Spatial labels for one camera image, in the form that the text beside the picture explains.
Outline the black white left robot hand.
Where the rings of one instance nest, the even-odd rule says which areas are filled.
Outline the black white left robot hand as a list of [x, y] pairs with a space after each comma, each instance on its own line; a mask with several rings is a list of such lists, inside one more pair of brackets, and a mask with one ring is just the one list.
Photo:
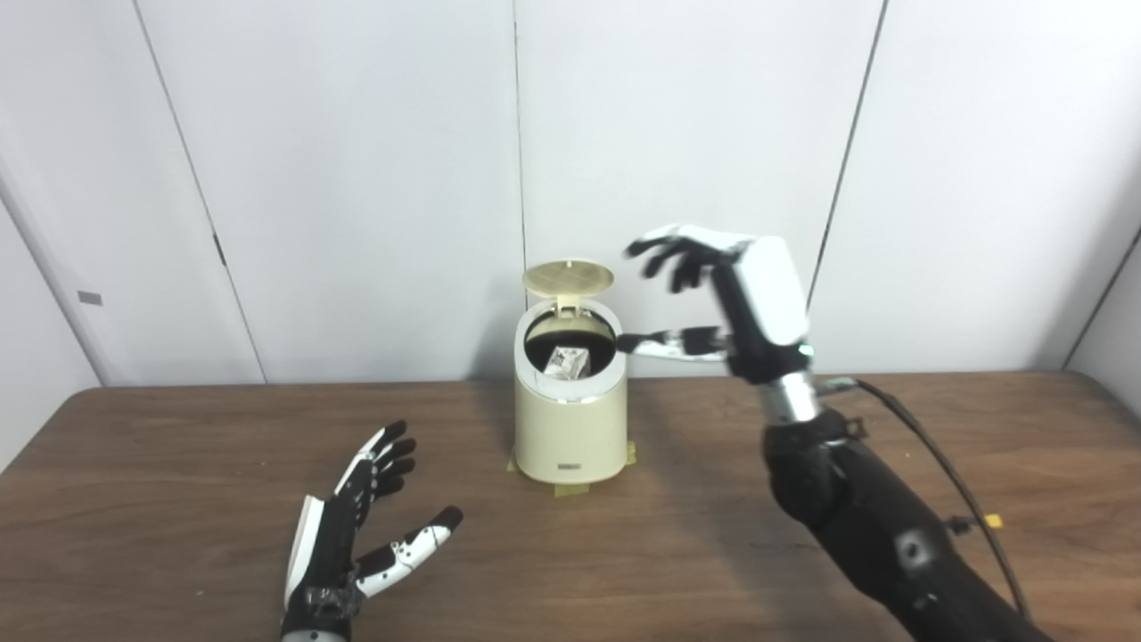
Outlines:
[[406, 431], [404, 420], [379, 428], [355, 452], [334, 491], [305, 496], [283, 590], [283, 641], [350, 641], [365, 601], [415, 572], [464, 520], [460, 507], [444, 507], [423, 527], [355, 556], [373, 505], [400, 491], [415, 469], [416, 441]]

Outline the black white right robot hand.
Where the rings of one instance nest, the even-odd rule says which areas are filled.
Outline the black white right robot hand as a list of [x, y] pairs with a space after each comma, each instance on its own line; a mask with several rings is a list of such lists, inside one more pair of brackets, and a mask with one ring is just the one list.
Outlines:
[[674, 261], [669, 291], [710, 282], [726, 326], [690, 326], [653, 333], [623, 333], [622, 353], [688, 363], [725, 361], [735, 377], [772, 383], [811, 369], [807, 346], [807, 298], [785, 239], [735, 235], [697, 225], [665, 225], [625, 249], [648, 255], [645, 279]]

